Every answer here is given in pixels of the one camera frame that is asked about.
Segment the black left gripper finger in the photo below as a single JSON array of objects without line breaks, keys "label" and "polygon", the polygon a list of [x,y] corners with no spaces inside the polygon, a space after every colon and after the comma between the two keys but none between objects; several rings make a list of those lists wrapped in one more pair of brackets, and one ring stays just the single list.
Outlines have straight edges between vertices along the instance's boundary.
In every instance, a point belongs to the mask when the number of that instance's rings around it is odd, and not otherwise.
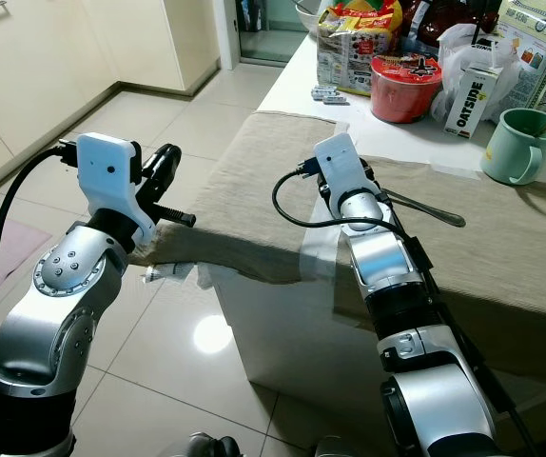
[{"label": "black left gripper finger", "polygon": [[144,192],[165,194],[170,179],[170,144],[156,149],[144,165]]},{"label": "black left gripper finger", "polygon": [[181,165],[183,152],[172,144],[156,149],[147,160],[147,201],[154,204],[168,191]]}]

